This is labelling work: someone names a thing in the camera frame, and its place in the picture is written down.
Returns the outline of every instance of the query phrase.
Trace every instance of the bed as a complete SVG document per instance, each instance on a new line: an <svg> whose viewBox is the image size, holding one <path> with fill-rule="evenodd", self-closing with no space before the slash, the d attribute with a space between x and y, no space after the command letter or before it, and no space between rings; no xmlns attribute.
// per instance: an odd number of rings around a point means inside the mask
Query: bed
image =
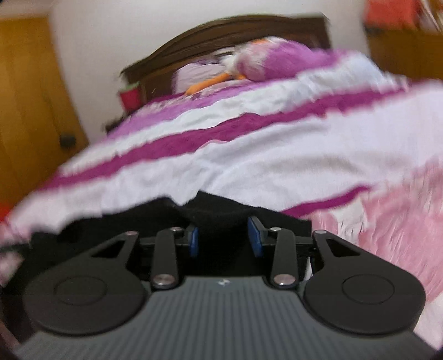
<svg viewBox="0 0 443 360"><path fill-rule="evenodd" d="M130 213L160 197L182 206L203 191L309 219L313 230L331 231L411 272L427 293L415 331L440 347L440 82L410 83L350 51L293 78L171 94L178 69L220 48L275 36L329 49L327 24L324 16L216 20L125 68L129 83L141 83L145 106L30 194L4 233L29 239L45 231L69 243L90 218ZM16 255L4 256L3 283L18 263ZM16 277L6 289L23 286Z"/></svg>

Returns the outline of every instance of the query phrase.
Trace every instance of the orange object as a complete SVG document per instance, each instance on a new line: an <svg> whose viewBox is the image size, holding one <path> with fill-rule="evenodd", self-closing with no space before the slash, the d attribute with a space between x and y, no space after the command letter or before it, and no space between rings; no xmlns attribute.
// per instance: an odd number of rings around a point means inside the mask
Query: orange object
<svg viewBox="0 0 443 360"><path fill-rule="evenodd" d="M253 44L262 44L262 43L265 43L265 42L267 42L268 41L268 39L257 39L257 40L253 40L253 41L251 41Z"/></svg>
<svg viewBox="0 0 443 360"><path fill-rule="evenodd" d="M415 29L420 9L420 0L368 0L365 25Z"/></svg>
<svg viewBox="0 0 443 360"><path fill-rule="evenodd" d="M206 89L209 86L219 84L229 79L231 79L231 75L229 75L228 73L222 73L220 75L217 75L215 78L208 79L190 86L189 89L186 90L185 95L194 95L195 93Z"/></svg>

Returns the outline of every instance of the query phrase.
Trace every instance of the pillow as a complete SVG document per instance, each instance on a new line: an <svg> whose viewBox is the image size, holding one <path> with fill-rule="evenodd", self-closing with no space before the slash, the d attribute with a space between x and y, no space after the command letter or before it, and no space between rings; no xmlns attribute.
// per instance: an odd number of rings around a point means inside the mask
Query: pillow
<svg viewBox="0 0 443 360"><path fill-rule="evenodd" d="M185 92L191 85L211 79L225 71L219 63L191 63L178 69L172 77L172 92L179 94Z"/></svg>

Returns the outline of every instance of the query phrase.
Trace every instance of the wooden cabinet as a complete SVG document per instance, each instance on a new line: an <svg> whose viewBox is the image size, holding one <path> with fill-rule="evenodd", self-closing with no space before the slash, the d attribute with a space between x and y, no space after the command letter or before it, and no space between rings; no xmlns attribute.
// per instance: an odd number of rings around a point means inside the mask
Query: wooden cabinet
<svg viewBox="0 0 443 360"><path fill-rule="evenodd" d="M385 71L413 79L443 79L443 34L368 29L371 58Z"/></svg>
<svg viewBox="0 0 443 360"><path fill-rule="evenodd" d="M76 145L62 149L63 134ZM86 145L47 19L0 21L0 203L16 204Z"/></svg>

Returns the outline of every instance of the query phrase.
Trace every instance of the white stripe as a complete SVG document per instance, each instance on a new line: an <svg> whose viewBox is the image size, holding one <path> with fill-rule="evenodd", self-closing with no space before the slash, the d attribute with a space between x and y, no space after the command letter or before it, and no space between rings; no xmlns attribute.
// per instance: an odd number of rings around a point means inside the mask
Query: white stripe
<svg viewBox="0 0 443 360"><path fill-rule="evenodd" d="M116 213L198 190L281 211L344 193L357 184L396 181L443 151L440 83L341 114L276 124L193 154L127 166L106 180L37 192L10 216L21 231L59 232L74 219Z"/></svg>
<svg viewBox="0 0 443 360"><path fill-rule="evenodd" d="M296 79L273 82L269 86L219 100L205 108L188 110L171 121L93 145L64 164L60 171L65 176L72 175L148 142L189 130L208 129L244 113L268 115L328 94L343 94L366 88L389 91L396 87L394 78L383 76L367 57L354 53L334 68L309 70Z"/></svg>

